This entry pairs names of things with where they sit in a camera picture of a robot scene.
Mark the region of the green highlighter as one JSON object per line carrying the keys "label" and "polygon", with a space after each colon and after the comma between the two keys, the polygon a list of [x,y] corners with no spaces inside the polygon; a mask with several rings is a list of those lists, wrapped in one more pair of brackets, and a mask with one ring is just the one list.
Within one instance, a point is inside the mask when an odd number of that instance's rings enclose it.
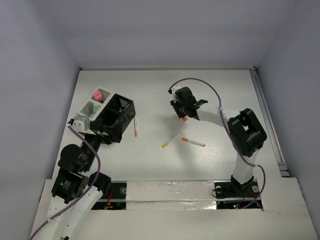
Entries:
{"label": "green highlighter", "polygon": [[93,106],[92,106],[92,114],[96,114],[96,112],[99,110],[100,108],[100,105],[94,103]]}

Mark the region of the white pen pink cap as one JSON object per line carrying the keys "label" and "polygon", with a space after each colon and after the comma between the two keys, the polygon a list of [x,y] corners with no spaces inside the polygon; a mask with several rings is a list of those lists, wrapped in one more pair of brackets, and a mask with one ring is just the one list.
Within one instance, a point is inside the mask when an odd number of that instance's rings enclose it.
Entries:
{"label": "white pen pink cap", "polygon": [[137,116],[134,117],[134,136],[138,137],[138,120],[137,120]]}

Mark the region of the white pen orange cap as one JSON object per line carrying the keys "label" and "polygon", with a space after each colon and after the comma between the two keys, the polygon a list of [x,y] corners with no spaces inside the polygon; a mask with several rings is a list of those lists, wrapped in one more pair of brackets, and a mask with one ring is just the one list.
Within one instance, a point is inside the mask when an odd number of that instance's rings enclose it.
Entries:
{"label": "white pen orange cap", "polygon": [[195,141],[195,140],[192,140],[192,139],[184,138],[184,137],[182,137],[181,140],[184,141],[184,142],[196,145],[196,146],[200,146],[200,147],[205,147],[206,146],[204,143],[201,143],[201,142],[198,142],[198,141]]}

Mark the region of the white pen yellow cap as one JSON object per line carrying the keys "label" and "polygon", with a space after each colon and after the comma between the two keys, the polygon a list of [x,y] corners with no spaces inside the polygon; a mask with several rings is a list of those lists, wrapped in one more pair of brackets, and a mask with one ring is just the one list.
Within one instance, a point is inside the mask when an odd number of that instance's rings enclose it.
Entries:
{"label": "white pen yellow cap", "polygon": [[161,147],[165,148],[166,146],[168,146],[171,142],[173,142],[176,138],[179,138],[181,135],[181,133],[179,132],[178,134],[176,134],[175,136],[173,136],[172,138],[170,138],[168,141],[166,141]]}

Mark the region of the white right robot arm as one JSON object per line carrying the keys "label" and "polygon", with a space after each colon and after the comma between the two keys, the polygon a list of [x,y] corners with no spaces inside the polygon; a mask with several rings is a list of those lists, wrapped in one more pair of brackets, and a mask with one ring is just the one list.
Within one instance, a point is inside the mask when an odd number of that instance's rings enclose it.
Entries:
{"label": "white right robot arm", "polygon": [[234,171],[230,181],[219,182],[212,191],[217,199],[242,198],[254,181],[254,167],[259,150],[267,140],[267,134],[254,111],[246,108],[241,111],[222,109],[207,100],[196,100],[189,87],[173,86],[170,105],[178,118],[189,117],[205,121],[226,130],[237,152]]}

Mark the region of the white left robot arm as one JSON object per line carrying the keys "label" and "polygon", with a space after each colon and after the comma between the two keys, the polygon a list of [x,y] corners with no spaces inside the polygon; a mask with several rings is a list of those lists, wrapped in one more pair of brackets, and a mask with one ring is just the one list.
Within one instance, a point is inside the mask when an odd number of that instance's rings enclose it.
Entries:
{"label": "white left robot arm", "polygon": [[113,182],[102,173],[98,150],[102,144],[122,139],[123,123],[109,124],[100,117],[72,118],[67,127],[82,141],[69,144],[60,153],[59,171],[53,184],[48,226],[40,240],[73,240],[90,210],[122,210],[126,207],[125,182]]}

